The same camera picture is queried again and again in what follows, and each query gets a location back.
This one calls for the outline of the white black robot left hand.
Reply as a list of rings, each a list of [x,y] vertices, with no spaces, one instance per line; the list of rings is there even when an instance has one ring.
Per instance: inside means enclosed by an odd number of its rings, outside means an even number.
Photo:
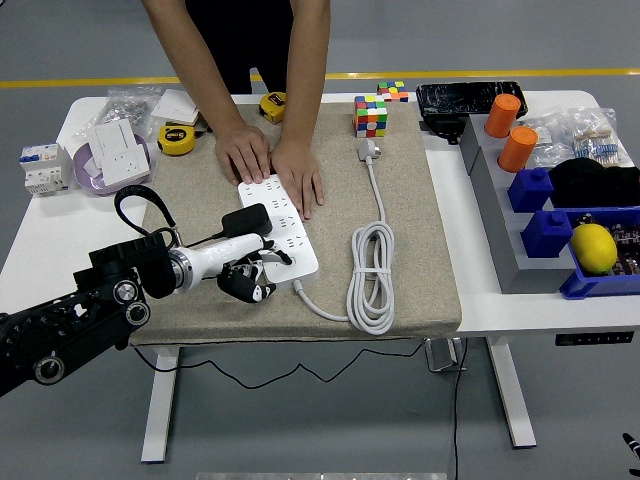
[[[215,278],[218,287],[228,295],[246,303],[259,303],[276,290],[274,284],[258,283],[258,278],[264,271],[262,251],[277,255],[287,266],[293,264],[292,258],[278,250],[274,241],[266,240],[256,233],[241,235],[200,249],[176,248],[171,251],[172,261],[182,274],[176,290],[180,293],[188,292],[203,279]]]

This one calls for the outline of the person's right hand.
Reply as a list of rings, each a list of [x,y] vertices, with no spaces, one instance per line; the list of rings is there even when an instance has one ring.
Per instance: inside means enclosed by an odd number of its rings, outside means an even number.
[[[217,159],[232,185],[259,184],[269,177],[269,142],[259,129],[240,122],[215,136]]]

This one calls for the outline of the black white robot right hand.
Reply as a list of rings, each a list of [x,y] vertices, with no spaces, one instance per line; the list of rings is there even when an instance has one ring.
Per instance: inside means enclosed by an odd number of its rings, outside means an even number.
[[[622,434],[622,438],[623,438],[625,444],[627,445],[627,447],[633,453],[633,455],[637,459],[640,459],[640,444],[639,444],[639,441],[636,440],[633,436],[631,436],[627,432],[624,432]],[[636,478],[639,478],[640,477],[640,470],[638,468],[631,468],[629,470],[629,474],[634,476],[634,477],[636,477]]]

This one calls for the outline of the person's left hand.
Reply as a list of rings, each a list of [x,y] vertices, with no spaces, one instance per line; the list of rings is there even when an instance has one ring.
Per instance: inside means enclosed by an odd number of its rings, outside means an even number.
[[[303,221],[313,206],[325,202],[320,168],[309,143],[281,139],[270,154],[271,165]]]

